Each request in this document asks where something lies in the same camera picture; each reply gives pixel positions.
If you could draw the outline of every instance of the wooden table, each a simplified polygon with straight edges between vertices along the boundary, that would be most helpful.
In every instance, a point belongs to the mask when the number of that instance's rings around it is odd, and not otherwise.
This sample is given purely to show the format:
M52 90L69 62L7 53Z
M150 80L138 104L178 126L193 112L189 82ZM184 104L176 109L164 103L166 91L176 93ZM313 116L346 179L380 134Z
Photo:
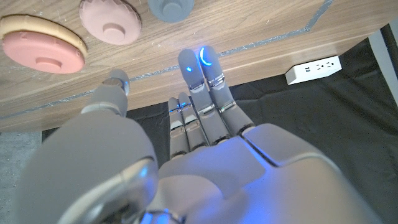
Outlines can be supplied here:
M79 1L2 0L0 16L30 14L78 34L88 47L78 73L39 72L0 53L0 131L54 128L80 112L113 68L131 79L129 109L187 91L177 65L184 48L221 53L230 86L280 75L293 65L341 55L398 16L397 0L196 0L184 21L156 19L146 0L128 0L142 19L130 45L99 41L82 26Z

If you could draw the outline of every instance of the gray round object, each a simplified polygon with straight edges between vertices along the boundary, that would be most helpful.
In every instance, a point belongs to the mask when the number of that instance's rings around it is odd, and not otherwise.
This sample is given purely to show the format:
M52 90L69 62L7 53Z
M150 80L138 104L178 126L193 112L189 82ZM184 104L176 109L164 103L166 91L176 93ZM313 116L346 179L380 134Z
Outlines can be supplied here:
M165 22L180 22L192 11L194 0L148 0L150 11Z

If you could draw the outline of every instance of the pink disc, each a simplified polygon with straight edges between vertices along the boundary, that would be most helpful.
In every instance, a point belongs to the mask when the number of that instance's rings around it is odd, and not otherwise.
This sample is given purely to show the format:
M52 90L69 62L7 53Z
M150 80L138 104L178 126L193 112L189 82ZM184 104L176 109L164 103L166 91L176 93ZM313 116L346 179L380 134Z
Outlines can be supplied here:
M2 46L9 58L43 72L74 73L85 65L76 47L47 34L12 32L4 36Z
M138 15L120 0L84 0L80 19L89 33L109 44L130 44L141 33Z

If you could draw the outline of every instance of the white power outlet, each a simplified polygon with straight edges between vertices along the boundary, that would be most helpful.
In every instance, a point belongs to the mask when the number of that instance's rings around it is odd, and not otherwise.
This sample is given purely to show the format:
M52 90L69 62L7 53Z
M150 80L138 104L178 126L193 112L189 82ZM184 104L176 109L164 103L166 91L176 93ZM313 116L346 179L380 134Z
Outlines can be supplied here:
M286 73L286 80L287 84L290 85L317 78L328 77L340 70L340 60L338 56L334 56L293 66L293 68Z

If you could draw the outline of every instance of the black fabric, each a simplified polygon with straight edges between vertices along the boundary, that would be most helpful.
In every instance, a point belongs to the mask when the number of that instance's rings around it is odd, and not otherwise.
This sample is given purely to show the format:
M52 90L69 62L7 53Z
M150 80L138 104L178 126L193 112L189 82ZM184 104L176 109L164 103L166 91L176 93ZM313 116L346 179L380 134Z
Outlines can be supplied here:
M398 108L367 39L340 60L342 71L330 77L288 86L279 75L231 92L256 125L276 124L323 151L385 223L397 223ZM127 117L144 128L159 165L168 161L167 104Z

